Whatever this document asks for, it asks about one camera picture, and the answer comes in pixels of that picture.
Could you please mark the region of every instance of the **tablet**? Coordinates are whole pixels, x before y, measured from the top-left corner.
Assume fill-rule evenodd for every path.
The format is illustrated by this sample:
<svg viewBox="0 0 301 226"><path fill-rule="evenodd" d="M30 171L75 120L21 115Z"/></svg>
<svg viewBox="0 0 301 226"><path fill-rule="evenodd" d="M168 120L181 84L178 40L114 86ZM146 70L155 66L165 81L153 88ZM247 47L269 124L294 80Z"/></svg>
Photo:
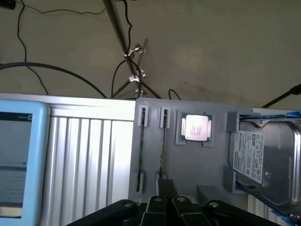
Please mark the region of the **tablet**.
<svg viewBox="0 0 301 226"><path fill-rule="evenodd" d="M0 100L0 225L36 226L40 217L49 108Z"/></svg>

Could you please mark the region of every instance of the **black wire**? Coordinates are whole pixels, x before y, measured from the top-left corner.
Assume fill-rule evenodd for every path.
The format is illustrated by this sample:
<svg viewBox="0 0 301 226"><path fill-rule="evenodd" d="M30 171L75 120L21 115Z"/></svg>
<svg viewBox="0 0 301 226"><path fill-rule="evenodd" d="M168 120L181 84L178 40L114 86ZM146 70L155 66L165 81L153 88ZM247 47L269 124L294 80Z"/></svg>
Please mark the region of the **black wire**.
<svg viewBox="0 0 301 226"><path fill-rule="evenodd" d="M139 93L138 93L138 98L140 97L140 93L141 93L141 88L142 88L142 82L141 82L141 69L139 68L138 64L136 64L135 61L127 58L129 61L131 61L132 64L134 64L134 66L136 67L137 71L138 71L138 79L139 79L139 85L138 85L138 90L139 90ZM112 85L111 85L111 98L113 98L113 92L114 92L114 82L115 82L115 78L116 78L116 74L117 74L117 71L118 69L120 68L121 65L123 65L124 63L126 62L126 60L123 60L121 61L115 71L114 71L114 75L113 75L113 78L112 78Z"/></svg>
<svg viewBox="0 0 301 226"><path fill-rule="evenodd" d="M87 79L83 78L82 76L80 76L76 73L73 73L71 71L63 69L61 67L56 67L56 66L47 65L47 64L40 64L40 63L31 63L31 62L16 62L16 63L8 63L8 64L0 65L0 70L6 69L6 68L11 68L11 67L29 67L29 66L44 67L44 68L48 68L48 69L52 69L52 70L56 70L56 71L60 71L60 72L64 72L64 73L67 73L69 75L72 75L73 77L76 77L76 78L82 80L84 83L91 86L93 89L95 89L104 98L107 98L107 96L99 88L97 88L94 84L89 82Z"/></svg>
<svg viewBox="0 0 301 226"><path fill-rule="evenodd" d="M178 99L181 100L180 96L177 94L176 91L174 91L173 89L169 89L169 90L168 90L168 96L169 96L169 99L170 99L170 100L172 100L172 98L171 98L171 96L170 96L170 92L173 92L173 93L178 97Z"/></svg>
<svg viewBox="0 0 301 226"><path fill-rule="evenodd" d="M129 28L128 28L128 31L127 31L127 36L128 36L128 47L127 47L127 56L129 55L129 51L131 49L131 30L133 28L133 25L131 24L131 22L129 21L128 19L128 7L127 7L127 1L126 0L123 0L123 3L124 3L124 6L125 6L125 14L126 14L126 20L127 20L127 23L129 25Z"/></svg>
<svg viewBox="0 0 301 226"><path fill-rule="evenodd" d="M39 13L42 13L42 14L46 14L46 13L53 13L53 12L60 12L60 11L63 11L63 12L72 12L72 13L77 13L77 14L91 14L91 15L99 15L99 14L102 14L104 11L105 11L105 8L100 11L99 13L92 13L92 12L78 12L78 11L74 11L74 10L71 10L71 9L55 9L55 10L49 10L49 11L40 11L39 9L37 8L34 8L34 7L31 7L31 6L27 6L25 5L25 7L27 8L31 8Z"/></svg>
<svg viewBox="0 0 301 226"><path fill-rule="evenodd" d="M27 48L26 48L25 43L23 42L23 40L20 37L20 22L21 22L22 13L24 12L24 9L25 9L25 4L24 4L23 0L20 0L20 1L21 1L21 4L22 4L22 9L21 9L21 11L19 13L19 17L18 17L17 37L20 40L21 44L23 45L23 48L24 48L24 61L27 62ZM43 84L42 79L39 77L39 75L32 68L30 68L30 67L27 67L27 68L29 70L31 70L38 77L41 86L44 88L46 94L48 95L48 91L47 91L45 85Z"/></svg>
<svg viewBox="0 0 301 226"><path fill-rule="evenodd" d="M113 75L113 79L112 79L112 87L111 87L111 98L113 98L113 92L114 92L114 82L115 82L115 78L116 78L116 74L118 69L120 68L121 65L123 65L126 61L123 60L119 63L119 65L116 67L114 75Z"/></svg>

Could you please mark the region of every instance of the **tablet screen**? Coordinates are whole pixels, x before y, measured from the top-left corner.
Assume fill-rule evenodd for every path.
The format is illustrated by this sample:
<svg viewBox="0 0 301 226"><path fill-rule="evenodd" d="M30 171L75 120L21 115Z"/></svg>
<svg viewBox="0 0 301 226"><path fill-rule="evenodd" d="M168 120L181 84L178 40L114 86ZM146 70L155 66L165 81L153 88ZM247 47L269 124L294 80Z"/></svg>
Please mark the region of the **tablet screen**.
<svg viewBox="0 0 301 226"><path fill-rule="evenodd" d="M32 114L0 112L0 217L20 218Z"/></svg>

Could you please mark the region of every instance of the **screw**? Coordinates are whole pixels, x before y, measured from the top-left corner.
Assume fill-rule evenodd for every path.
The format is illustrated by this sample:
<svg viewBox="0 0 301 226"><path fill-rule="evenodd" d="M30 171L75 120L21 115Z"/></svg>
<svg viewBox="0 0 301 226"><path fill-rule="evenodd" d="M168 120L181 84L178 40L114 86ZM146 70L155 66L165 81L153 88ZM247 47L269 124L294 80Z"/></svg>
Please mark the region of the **screw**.
<svg viewBox="0 0 301 226"><path fill-rule="evenodd" d="M211 203L209 203L209 206L216 208L216 207L218 207L218 204L216 202L211 202Z"/></svg>
<svg viewBox="0 0 301 226"><path fill-rule="evenodd" d="M269 186L269 182L268 182L266 179L263 179L263 181L262 181L262 186L263 186L263 187Z"/></svg>
<svg viewBox="0 0 301 226"><path fill-rule="evenodd" d="M267 179L270 179L271 178L271 173L268 172L268 171L265 171L265 176L267 177Z"/></svg>
<svg viewBox="0 0 301 226"><path fill-rule="evenodd" d="M291 213L289 213L288 216L289 216L290 218L296 218L296 219L298 219L298 220L301 218L300 215L294 215L294 214L291 214Z"/></svg>
<svg viewBox="0 0 301 226"><path fill-rule="evenodd" d="M128 203L128 202L123 204L124 207L130 207L131 205L132 205L132 204L131 204L131 203Z"/></svg>
<svg viewBox="0 0 301 226"><path fill-rule="evenodd" d="M135 92L138 93L139 89L135 89ZM141 93L145 93L144 90L140 90Z"/></svg>
<svg viewBox="0 0 301 226"><path fill-rule="evenodd" d="M297 203L298 203L298 199L293 199L291 202L292 205L296 205Z"/></svg>
<svg viewBox="0 0 301 226"><path fill-rule="evenodd" d="M179 197L177 200L178 200L179 202L184 202L184 201L186 201L186 199L185 199L184 197Z"/></svg>
<svg viewBox="0 0 301 226"><path fill-rule="evenodd" d="M157 197L157 198L155 198L155 201L160 202L160 201L162 201L162 199L160 197Z"/></svg>

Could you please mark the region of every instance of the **concrete floor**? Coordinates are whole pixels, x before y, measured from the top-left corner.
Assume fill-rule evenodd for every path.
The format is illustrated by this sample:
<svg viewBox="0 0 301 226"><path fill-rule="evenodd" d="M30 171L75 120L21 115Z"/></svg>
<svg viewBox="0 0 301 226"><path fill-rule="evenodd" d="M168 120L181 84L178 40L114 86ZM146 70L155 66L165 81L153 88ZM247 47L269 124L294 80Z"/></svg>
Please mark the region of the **concrete floor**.
<svg viewBox="0 0 301 226"><path fill-rule="evenodd" d="M25 3L40 10L103 9L101 0ZM127 29L124 5L116 4ZM16 10L0 8L0 63L23 61L24 50L16 37L20 9L19 4ZM301 83L300 11L298 0L129 1L132 43L149 39L142 65L145 82L161 96L167 98L172 88L183 100L256 107ZM114 69L123 58L106 12L97 16L41 15L26 9L21 37L28 48L28 61L69 69L110 94ZM51 95L100 97L69 75L41 68L36 71ZM44 94L27 68L0 74L0 92ZM121 67L115 87L129 75L126 65ZM125 92L134 89L132 84ZM274 107L300 109L300 100L292 96Z"/></svg>

